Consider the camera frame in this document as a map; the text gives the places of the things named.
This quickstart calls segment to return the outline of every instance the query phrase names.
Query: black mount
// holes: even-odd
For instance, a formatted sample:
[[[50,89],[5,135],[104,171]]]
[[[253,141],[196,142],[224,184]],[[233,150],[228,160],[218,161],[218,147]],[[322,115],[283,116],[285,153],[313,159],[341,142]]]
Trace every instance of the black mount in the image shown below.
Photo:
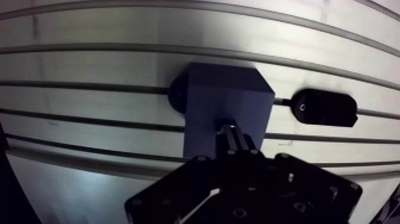
[[[348,223],[359,185],[288,154],[265,158],[235,125],[125,203],[130,223]]]

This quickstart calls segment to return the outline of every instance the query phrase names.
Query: screw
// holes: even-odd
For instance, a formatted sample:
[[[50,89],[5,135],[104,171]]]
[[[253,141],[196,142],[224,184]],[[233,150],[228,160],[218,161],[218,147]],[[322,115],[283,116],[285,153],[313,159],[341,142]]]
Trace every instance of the screw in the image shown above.
[[[200,162],[203,162],[206,160],[206,158],[205,158],[205,156],[201,155],[201,156],[197,157],[197,160],[199,160]]]
[[[307,208],[307,206],[303,203],[300,202],[296,202],[293,207],[297,210],[300,211],[301,213],[305,212],[305,209]]]
[[[134,199],[134,200],[132,201],[132,205],[133,205],[133,206],[139,206],[139,205],[141,205],[141,204],[142,204],[142,201],[139,200],[139,199]]]
[[[244,209],[234,209],[232,214],[235,218],[243,219],[247,216],[247,211]]]

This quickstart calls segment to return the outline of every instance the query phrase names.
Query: groove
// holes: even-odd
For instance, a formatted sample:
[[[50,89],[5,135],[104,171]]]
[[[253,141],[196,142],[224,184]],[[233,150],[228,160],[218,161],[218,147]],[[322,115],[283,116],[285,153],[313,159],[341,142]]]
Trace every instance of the groove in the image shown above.
[[[354,79],[370,84],[375,84],[400,91],[400,85],[383,79],[366,76],[360,73],[309,63],[306,61],[275,57],[264,54],[256,54],[243,51],[232,51],[217,48],[203,48],[197,46],[178,46],[147,43],[62,43],[48,45],[12,46],[0,48],[2,54],[21,54],[29,52],[54,52],[54,51],[136,51],[136,52],[160,52],[169,54],[201,55],[208,57],[230,58],[234,60],[254,61],[259,63],[275,64],[278,66],[316,71],[332,74],[334,76]]]
[[[156,86],[132,86],[104,83],[80,83],[80,82],[49,82],[49,81],[8,81],[0,80],[0,86],[54,88],[54,89],[79,89],[91,91],[130,92],[139,94],[168,95],[169,88]],[[275,98],[273,104],[289,106],[289,99]],[[358,109],[357,114],[370,117],[400,120],[400,114],[385,113],[380,111]]]
[[[25,158],[28,160],[38,161],[56,166],[69,167],[72,169],[86,170],[90,172],[105,173],[115,176],[124,176],[136,179],[158,180],[173,170],[150,168],[133,164],[121,164],[117,162],[109,162],[102,160],[94,160],[91,158],[80,158],[71,155],[62,155],[57,153],[44,152],[27,148],[11,147],[5,152],[7,155]],[[399,171],[382,172],[382,173],[366,173],[342,175],[348,179],[381,179],[398,177]]]
[[[119,120],[94,119],[94,118],[88,118],[88,117],[65,116],[65,115],[58,115],[58,114],[46,114],[46,113],[37,113],[37,112],[29,112],[29,111],[7,110],[7,109],[1,109],[1,108],[0,108],[0,113],[11,114],[11,115],[16,115],[16,116],[23,116],[23,117],[34,117],[34,118],[38,118],[38,119],[59,120],[62,122],[84,123],[87,125],[125,127],[125,128],[132,128],[132,129],[157,130],[157,131],[163,131],[163,132],[178,132],[178,133],[183,133],[185,131],[185,127],[181,127],[181,126],[159,125],[159,124],[138,123],[138,122],[124,122],[124,121],[119,121]]]
[[[372,9],[374,9],[382,14],[385,14],[388,17],[400,22],[399,14],[393,12],[392,10],[390,10],[382,5],[379,5],[378,3],[374,2],[374,1],[371,1],[371,0],[354,0],[354,1],[356,1],[362,5],[365,5],[366,7],[372,8]]]
[[[370,139],[370,138],[344,138],[333,136],[317,136],[317,135],[292,135],[282,133],[266,133],[265,139],[281,139],[293,141],[310,141],[310,142],[341,142],[341,143],[359,143],[359,144],[400,144],[400,140],[393,139]]]
[[[380,118],[386,118],[386,119],[400,120],[400,114],[392,114],[392,113],[386,113],[386,112],[380,112],[380,111],[374,111],[374,110],[358,109],[357,114],[364,115],[364,116],[370,116],[370,117],[380,117]]]
[[[400,51],[390,46],[387,46],[378,41],[358,35],[347,30],[343,30],[334,26],[329,26],[316,21],[308,20],[293,15],[277,13],[269,10],[261,10],[258,8],[244,7],[239,5],[222,4],[218,2],[199,2],[199,1],[143,1],[143,0],[97,0],[97,1],[80,1],[80,2],[66,2],[60,4],[44,5],[38,7],[31,7],[22,10],[15,10],[0,14],[0,20],[9,18],[16,18],[21,16],[52,13],[58,11],[68,10],[83,10],[90,8],[114,8],[114,7],[161,7],[161,8],[181,8],[190,10],[205,10],[220,13],[231,13],[237,15],[246,15],[250,17],[264,18],[268,20],[280,21],[301,27],[306,27],[321,32],[329,33],[331,35],[339,36],[351,41],[355,41],[372,48],[379,49],[394,56],[400,57]]]
[[[46,145],[50,147],[57,147],[63,148],[67,150],[73,151],[81,151],[86,153],[97,153],[102,155],[113,155],[119,157],[126,157],[126,158],[137,158],[143,160],[153,160],[153,161],[166,161],[166,162],[177,162],[177,163],[185,163],[189,158],[181,158],[181,157],[169,157],[163,155],[149,155],[149,154],[140,154],[140,153],[127,153],[122,151],[114,151],[114,150],[104,150],[100,148],[91,148],[91,147],[83,147],[79,145],[71,145],[71,144],[64,144],[59,142],[53,141],[46,141],[41,139],[35,138],[28,138],[18,135],[12,134],[5,134],[6,138],[15,139],[24,142],[30,142],[34,144]],[[334,168],[334,167],[360,167],[360,166],[388,166],[388,165],[399,165],[400,161],[369,161],[369,162],[362,162],[362,163],[313,163],[321,168]]]
[[[313,163],[314,165],[322,168],[334,167],[360,167],[360,166],[390,166],[400,165],[400,161],[375,161],[375,162],[362,162],[362,163]]]
[[[138,122],[124,122],[124,121],[119,121],[119,120],[94,119],[94,118],[88,118],[88,117],[46,114],[46,113],[37,113],[37,112],[30,112],[30,111],[9,110],[9,109],[2,109],[2,108],[0,108],[0,113],[10,114],[10,115],[15,115],[15,116],[23,116],[23,117],[34,117],[34,118],[38,118],[38,119],[59,120],[59,121],[63,121],[63,122],[84,123],[87,125],[125,127],[125,128],[143,129],[143,130],[157,130],[157,131],[162,131],[162,132],[176,132],[176,133],[185,132],[185,127],[173,126],[173,125],[158,125],[158,124],[138,123]],[[292,134],[282,134],[282,133],[266,133],[264,138],[265,139],[293,140],[293,141],[313,141],[313,142],[344,142],[344,143],[360,143],[360,144],[400,144],[400,140],[393,140],[393,139],[343,138],[343,137],[331,137],[331,136],[292,135]]]
[[[81,151],[81,152],[85,152],[85,153],[97,153],[97,154],[101,154],[101,155],[113,155],[113,156],[119,156],[119,157],[125,157],[125,158],[138,158],[138,159],[142,159],[142,160],[178,162],[178,163],[184,163],[184,162],[188,161],[188,159],[180,158],[180,157],[150,155],[150,154],[141,154],[141,153],[128,153],[128,152],[116,151],[116,150],[104,150],[101,148],[91,148],[91,147],[84,147],[84,146],[80,146],[80,145],[71,145],[71,144],[65,144],[65,143],[60,143],[60,142],[52,142],[52,141],[28,138],[28,137],[23,137],[23,136],[18,136],[18,135],[11,135],[11,134],[7,134],[7,133],[5,134],[5,137],[14,139],[14,140],[19,140],[19,141],[30,142],[30,143],[34,143],[34,144],[40,144],[40,145],[47,145],[50,147],[63,148],[63,149],[72,150],[72,151]]]
[[[139,94],[158,94],[167,95],[168,88],[156,86],[132,86],[116,85],[104,83],[79,83],[79,82],[47,82],[47,81],[2,81],[0,86],[18,86],[34,88],[55,88],[55,89],[80,89],[92,91],[113,91],[113,92],[132,92]]]

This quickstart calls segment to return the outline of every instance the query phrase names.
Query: dark blue block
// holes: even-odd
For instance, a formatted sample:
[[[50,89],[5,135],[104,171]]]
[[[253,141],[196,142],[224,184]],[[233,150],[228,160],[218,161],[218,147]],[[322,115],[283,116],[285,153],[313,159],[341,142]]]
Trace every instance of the dark blue block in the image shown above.
[[[192,63],[183,155],[215,157],[217,123],[232,119],[260,149],[275,93],[257,69]]]

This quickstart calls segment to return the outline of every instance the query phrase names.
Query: bolt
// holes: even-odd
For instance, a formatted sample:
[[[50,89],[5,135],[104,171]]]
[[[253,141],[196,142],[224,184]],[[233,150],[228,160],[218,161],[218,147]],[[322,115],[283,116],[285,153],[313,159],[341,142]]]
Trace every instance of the bolt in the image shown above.
[[[357,190],[357,189],[358,189],[358,185],[355,184],[355,183],[351,183],[350,186],[351,186],[351,188],[353,188],[354,190]]]

